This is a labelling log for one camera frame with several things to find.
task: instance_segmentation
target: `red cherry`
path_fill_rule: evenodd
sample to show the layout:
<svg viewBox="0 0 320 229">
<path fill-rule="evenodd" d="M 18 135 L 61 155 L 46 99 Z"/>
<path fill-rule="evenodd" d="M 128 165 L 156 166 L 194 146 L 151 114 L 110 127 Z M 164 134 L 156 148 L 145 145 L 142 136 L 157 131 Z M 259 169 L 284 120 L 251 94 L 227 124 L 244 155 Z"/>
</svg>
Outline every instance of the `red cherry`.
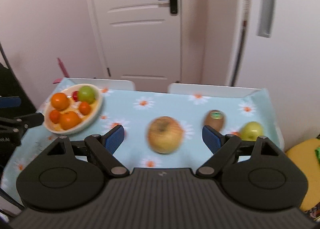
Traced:
<svg viewBox="0 0 320 229">
<path fill-rule="evenodd" d="M 79 91 L 74 91 L 74 92 L 72 93 L 72 98 L 73 98 L 73 100 L 74 100 L 75 102 L 78 101 L 78 92 L 79 92 Z"/>
</svg>

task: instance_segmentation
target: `kiwi sticker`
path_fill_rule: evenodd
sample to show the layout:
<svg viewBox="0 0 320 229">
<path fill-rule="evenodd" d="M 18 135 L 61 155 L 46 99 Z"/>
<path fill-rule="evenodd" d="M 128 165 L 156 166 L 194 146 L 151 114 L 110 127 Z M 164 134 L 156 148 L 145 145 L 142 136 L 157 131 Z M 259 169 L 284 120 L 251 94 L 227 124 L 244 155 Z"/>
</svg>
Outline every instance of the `kiwi sticker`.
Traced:
<svg viewBox="0 0 320 229">
<path fill-rule="evenodd" d="M 210 116 L 212 119 L 222 119 L 222 114 L 218 111 L 213 111 Z"/>
</svg>

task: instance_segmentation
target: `white flower print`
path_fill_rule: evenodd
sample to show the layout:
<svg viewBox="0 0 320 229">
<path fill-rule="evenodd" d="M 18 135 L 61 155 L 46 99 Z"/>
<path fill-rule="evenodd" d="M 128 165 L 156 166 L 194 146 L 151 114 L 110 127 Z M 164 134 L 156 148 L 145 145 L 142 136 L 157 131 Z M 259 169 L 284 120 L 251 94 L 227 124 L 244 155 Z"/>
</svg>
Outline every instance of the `white flower print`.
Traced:
<svg viewBox="0 0 320 229">
<path fill-rule="evenodd" d="M 193 101 L 195 105 L 204 104 L 208 101 L 210 96 L 202 96 L 201 94 L 189 95 L 189 101 Z"/>
<path fill-rule="evenodd" d="M 17 170 L 18 172 L 23 171 L 24 168 L 27 166 L 27 163 L 26 163 L 25 159 L 17 160 L 14 164 L 15 164 L 16 170 Z"/>
<path fill-rule="evenodd" d="M 253 103 L 243 102 L 239 104 L 239 110 L 245 116 L 252 116 L 256 111 L 256 107 Z"/>
<path fill-rule="evenodd" d="M 101 120 L 107 120 L 110 119 L 110 115 L 108 112 L 104 112 L 103 114 L 100 115 L 99 117 Z"/>
<path fill-rule="evenodd" d="M 188 140 L 191 140 L 193 134 L 195 134 L 192 128 L 192 124 L 188 124 L 186 121 L 181 121 L 180 125 L 183 130 L 184 137 Z"/>
<path fill-rule="evenodd" d="M 122 125 L 123 128 L 127 130 L 129 129 L 129 127 L 127 127 L 128 123 L 130 123 L 130 121 L 126 121 L 125 119 L 115 119 L 108 121 L 107 125 L 103 125 L 103 127 L 107 129 L 106 132 L 110 131 L 117 125 Z"/>
<path fill-rule="evenodd" d="M 1 178 L 0 188 L 2 188 L 4 191 L 6 191 L 8 189 L 8 187 L 9 187 L 8 183 L 9 183 L 8 179 L 5 178 L 5 177 L 2 177 Z"/>
<path fill-rule="evenodd" d="M 240 136 L 240 127 L 230 128 L 225 132 L 225 134 L 233 134 L 236 136 Z"/>
<path fill-rule="evenodd" d="M 133 104 L 134 108 L 136 108 L 137 110 L 144 110 L 152 108 L 155 105 L 155 102 L 152 101 L 151 97 L 147 98 L 145 96 L 142 96 L 140 99 L 136 99 L 136 102 Z"/>
<path fill-rule="evenodd" d="M 110 96 L 112 93 L 114 93 L 113 90 L 108 89 L 107 87 L 100 89 L 100 92 L 103 93 L 105 96 Z"/>
<path fill-rule="evenodd" d="M 141 160 L 140 164 L 143 168 L 159 168 L 161 160 L 157 157 L 146 157 Z"/>
</svg>

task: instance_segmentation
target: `apple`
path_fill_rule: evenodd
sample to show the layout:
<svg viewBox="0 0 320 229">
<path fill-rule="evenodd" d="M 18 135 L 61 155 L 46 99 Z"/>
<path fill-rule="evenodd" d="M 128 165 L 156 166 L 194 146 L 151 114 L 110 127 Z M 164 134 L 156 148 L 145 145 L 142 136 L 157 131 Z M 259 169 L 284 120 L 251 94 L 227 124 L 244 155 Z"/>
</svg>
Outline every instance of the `apple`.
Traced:
<svg viewBox="0 0 320 229">
<path fill-rule="evenodd" d="M 258 136 L 263 136 L 263 127 L 256 121 L 248 122 L 240 130 L 240 137 L 243 141 L 256 141 Z"/>
<path fill-rule="evenodd" d="M 169 154 L 179 148 L 182 140 L 183 130 L 175 119 L 162 116 L 150 124 L 148 141 L 153 151 Z"/>
<path fill-rule="evenodd" d="M 89 86 L 83 86 L 79 89 L 78 100 L 81 102 L 87 102 L 88 104 L 94 103 L 96 100 L 94 90 Z"/>
</svg>

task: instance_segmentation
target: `yellow apple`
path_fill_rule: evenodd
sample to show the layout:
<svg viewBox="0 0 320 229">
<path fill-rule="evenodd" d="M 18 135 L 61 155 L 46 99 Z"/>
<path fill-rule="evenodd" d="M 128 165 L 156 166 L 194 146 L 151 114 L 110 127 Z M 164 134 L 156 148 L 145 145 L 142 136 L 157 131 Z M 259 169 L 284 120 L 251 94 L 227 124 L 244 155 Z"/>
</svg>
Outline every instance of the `yellow apple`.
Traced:
<svg viewBox="0 0 320 229">
<path fill-rule="evenodd" d="M 162 116 L 153 120 L 148 129 L 148 141 L 152 150 L 169 154 L 180 146 L 183 130 L 175 119 Z"/>
</svg>

